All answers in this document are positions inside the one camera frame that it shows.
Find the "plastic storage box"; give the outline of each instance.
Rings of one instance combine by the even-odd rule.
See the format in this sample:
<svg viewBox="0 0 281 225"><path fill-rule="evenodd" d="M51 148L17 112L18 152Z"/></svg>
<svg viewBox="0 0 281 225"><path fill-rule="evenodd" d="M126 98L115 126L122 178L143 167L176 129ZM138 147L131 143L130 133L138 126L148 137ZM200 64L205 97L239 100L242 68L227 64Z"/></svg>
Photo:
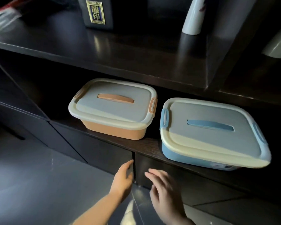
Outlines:
<svg viewBox="0 0 281 225"><path fill-rule="evenodd" d="M163 154L177 162L235 170L271 161L258 125L237 106L171 98L161 112L160 135Z"/></svg>
<svg viewBox="0 0 281 225"><path fill-rule="evenodd" d="M69 112L90 130L139 140L151 124L156 106L157 94L150 86L98 78L79 90Z"/></svg>

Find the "gold frame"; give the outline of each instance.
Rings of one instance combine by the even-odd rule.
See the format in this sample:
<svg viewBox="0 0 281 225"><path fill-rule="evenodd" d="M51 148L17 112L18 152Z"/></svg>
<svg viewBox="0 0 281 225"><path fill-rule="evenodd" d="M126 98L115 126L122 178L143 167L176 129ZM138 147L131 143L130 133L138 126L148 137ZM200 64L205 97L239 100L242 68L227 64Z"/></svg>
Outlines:
<svg viewBox="0 0 281 225"><path fill-rule="evenodd" d="M95 24L105 24L105 17L104 17L102 2L86 0L86 5L87 5L88 13L90 15L90 22L95 23ZM90 11L90 5L98 6L100 8L101 15L102 15L102 21L100 21L100 20L93 20L92 12Z"/></svg>

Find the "hand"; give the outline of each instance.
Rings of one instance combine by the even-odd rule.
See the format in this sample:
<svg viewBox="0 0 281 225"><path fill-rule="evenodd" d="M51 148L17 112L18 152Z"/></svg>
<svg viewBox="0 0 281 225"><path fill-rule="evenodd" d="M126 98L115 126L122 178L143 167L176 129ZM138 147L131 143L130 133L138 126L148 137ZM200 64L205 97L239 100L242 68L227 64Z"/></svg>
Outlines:
<svg viewBox="0 0 281 225"><path fill-rule="evenodd" d="M120 198L120 201L126 199L126 197L129 195L132 187L132 180L133 180L133 174L132 172L128 175L126 175L127 170L133 164L134 160L130 160L127 163L124 163L114 176L109 194L114 194Z"/></svg>
<svg viewBox="0 0 281 225"><path fill-rule="evenodd" d="M166 225L194 224L185 214L181 193L175 180L163 170L149 169L145 176L152 182L153 207Z"/></svg>

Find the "gold plaque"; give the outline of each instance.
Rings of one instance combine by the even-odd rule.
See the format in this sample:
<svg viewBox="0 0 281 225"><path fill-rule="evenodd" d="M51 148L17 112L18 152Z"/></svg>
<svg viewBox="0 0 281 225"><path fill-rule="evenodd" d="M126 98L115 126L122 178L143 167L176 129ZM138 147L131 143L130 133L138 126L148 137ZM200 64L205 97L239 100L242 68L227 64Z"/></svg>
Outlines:
<svg viewBox="0 0 281 225"><path fill-rule="evenodd" d="M105 24L102 2L86 1L90 21L95 24Z"/></svg>

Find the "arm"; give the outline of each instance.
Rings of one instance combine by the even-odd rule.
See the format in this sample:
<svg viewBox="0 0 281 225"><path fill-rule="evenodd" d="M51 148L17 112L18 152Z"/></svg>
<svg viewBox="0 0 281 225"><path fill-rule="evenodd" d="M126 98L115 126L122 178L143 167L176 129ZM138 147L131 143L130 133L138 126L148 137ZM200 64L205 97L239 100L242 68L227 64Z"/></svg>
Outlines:
<svg viewBox="0 0 281 225"><path fill-rule="evenodd" d="M163 170L149 169L145 176L152 182L150 197L153 207L166 225L195 225L187 218L181 193L175 180Z"/></svg>
<svg viewBox="0 0 281 225"><path fill-rule="evenodd" d="M118 205L129 195L132 187L132 173L126 176L133 160L123 164L114 176L109 194L76 219L73 225L106 225Z"/></svg>

